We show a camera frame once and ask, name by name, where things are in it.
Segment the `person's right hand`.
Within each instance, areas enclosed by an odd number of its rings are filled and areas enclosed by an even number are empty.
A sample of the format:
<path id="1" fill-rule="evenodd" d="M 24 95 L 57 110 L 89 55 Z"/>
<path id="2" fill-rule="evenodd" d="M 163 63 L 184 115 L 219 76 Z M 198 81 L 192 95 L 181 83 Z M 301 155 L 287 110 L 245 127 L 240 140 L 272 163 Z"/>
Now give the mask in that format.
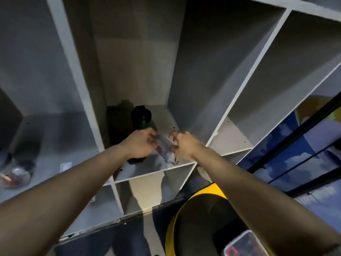
<path id="1" fill-rule="evenodd" d="M 196 161 L 196 155 L 198 155 L 198 152 L 205 147 L 202 142 L 187 131 L 172 131 L 169 134 L 169 138 L 176 142 L 176 145 L 182 147 L 182 157 L 176 158 Z"/>

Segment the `person's left hand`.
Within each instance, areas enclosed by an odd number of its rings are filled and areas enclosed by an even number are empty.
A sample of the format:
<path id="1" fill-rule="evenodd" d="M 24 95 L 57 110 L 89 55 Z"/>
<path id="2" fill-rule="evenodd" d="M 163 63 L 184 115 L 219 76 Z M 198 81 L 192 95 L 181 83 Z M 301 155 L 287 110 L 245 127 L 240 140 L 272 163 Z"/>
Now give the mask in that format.
<path id="1" fill-rule="evenodd" d="M 126 160 L 146 157 L 154 151 L 147 147 L 144 130 L 141 132 L 134 132 L 133 134 L 134 135 L 131 135 L 128 140 L 123 140 L 117 145 Z"/>

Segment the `clear plastic packet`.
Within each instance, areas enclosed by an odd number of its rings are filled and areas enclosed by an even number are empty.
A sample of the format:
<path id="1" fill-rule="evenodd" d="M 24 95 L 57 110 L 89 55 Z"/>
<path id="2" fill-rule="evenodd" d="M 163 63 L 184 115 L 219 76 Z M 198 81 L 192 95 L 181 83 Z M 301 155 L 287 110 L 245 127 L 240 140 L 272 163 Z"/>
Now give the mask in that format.
<path id="1" fill-rule="evenodd" d="M 173 145 L 167 138 L 157 133 L 154 136 L 154 140 L 157 143 L 156 151 L 165 160 L 166 163 L 171 163 L 173 165 L 177 164 L 177 159 L 175 154 L 171 151 L 171 146 Z"/>

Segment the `person's left forearm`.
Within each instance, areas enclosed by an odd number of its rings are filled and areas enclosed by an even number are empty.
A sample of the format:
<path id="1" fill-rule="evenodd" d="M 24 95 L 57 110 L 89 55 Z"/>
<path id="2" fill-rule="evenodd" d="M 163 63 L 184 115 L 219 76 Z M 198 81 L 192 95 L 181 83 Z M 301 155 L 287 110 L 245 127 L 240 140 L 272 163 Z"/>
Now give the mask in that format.
<path id="1" fill-rule="evenodd" d="M 1 203 L 0 256 L 45 256 L 131 157 L 127 146 L 113 146 Z"/>

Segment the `person's right forearm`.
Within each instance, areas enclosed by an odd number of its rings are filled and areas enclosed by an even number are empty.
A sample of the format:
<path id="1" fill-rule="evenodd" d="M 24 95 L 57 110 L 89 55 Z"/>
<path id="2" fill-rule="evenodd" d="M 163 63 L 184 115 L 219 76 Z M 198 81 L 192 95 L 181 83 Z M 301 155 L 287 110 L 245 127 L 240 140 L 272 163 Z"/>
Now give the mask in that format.
<path id="1" fill-rule="evenodd" d="M 209 147 L 199 145 L 193 158 L 276 256 L 322 256 L 341 246 L 341 234 L 312 211 Z"/>

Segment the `dark green bottle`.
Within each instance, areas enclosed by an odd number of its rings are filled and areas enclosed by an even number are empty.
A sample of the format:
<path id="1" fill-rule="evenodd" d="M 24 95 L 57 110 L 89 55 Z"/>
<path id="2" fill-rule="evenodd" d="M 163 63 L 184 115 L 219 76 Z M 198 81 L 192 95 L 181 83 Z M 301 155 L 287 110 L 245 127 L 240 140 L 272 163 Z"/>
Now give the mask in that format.
<path id="1" fill-rule="evenodd" d="M 152 119 L 152 113 L 150 110 L 148 110 L 144 105 L 136 106 L 130 114 L 130 119 L 132 122 L 133 132 L 130 133 L 125 138 L 125 141 L 130 138 L 131 135 L 134 135 L 134 132 L 141 132 L 142 130 L 146 128 L 152 128 L 150 126 L 151 119 Z M 146 157 L 142 158 L 131 158 L 127 160 L 128 164 L 130 165 L 136 165 L 138 163 L 142 163 Z"/>

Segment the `black bin with yellow rim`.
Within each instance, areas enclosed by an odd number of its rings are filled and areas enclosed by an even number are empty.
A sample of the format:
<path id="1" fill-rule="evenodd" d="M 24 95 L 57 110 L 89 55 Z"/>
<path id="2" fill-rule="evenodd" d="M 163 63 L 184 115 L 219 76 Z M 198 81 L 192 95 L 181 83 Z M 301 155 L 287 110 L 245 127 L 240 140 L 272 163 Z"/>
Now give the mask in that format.
<path id="1" fill-rule="evenodd" d="M 172 218 L 165 255 L 221 256 L 224 247 L 246 230 L 246 224 L 213 183 L 192 195 Z M 269 256 L 274 256 L 263 246 Z"/>

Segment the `white cubby shelf unit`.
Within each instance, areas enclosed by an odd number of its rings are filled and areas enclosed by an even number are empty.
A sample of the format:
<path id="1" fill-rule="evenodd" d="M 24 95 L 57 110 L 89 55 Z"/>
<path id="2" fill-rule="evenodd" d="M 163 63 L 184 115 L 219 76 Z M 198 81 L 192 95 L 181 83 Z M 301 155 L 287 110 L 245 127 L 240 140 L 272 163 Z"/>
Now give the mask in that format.
<path id="1" fill-rule="evenodd" d="M 119 143 L 144 105 L 238 162 L 341 66 L 341 0 L 0 0 L 0 172 L 27 186 Z"/>

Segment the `clear plastic container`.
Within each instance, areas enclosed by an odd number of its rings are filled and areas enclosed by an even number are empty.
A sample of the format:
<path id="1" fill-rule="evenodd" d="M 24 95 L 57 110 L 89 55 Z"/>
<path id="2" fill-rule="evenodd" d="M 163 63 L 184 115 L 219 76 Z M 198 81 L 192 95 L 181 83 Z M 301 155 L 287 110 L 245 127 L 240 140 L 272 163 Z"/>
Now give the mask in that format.
<path id="1" fill-rule="evenodd" d="M 221 256 L 269 256 L 258 237 L 246 230 L 226 245 Z"/>

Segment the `black framed sky print panel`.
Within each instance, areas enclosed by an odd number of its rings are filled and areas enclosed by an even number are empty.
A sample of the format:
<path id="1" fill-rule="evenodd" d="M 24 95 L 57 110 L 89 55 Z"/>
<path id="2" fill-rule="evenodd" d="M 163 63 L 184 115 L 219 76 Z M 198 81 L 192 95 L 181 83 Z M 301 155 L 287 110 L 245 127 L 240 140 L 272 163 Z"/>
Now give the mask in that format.
<path id="1" fill-rule="evenodd" d="M 319 119 L 285 148 L 267 156 L 302 124 L 329 102 L 329 115 Z M 268 185 L 291 193 L 296 201 L 313 211 L 341 233 L 341 91 L 311 94 L 237 165 L 252 170 Z"/>

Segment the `clear bag with small items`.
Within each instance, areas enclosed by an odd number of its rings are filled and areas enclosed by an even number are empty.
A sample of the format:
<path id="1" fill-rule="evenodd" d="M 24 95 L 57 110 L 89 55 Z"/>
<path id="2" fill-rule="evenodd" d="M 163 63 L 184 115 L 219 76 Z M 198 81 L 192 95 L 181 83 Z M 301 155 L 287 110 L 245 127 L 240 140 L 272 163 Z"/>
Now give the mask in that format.
<path id="1" fill-rule="evenodd" d="M 14 167 L 0 172 L 0 187 L 17 189 L 27 186 L 31 181 L 31 174 L 22 167 Z"/>

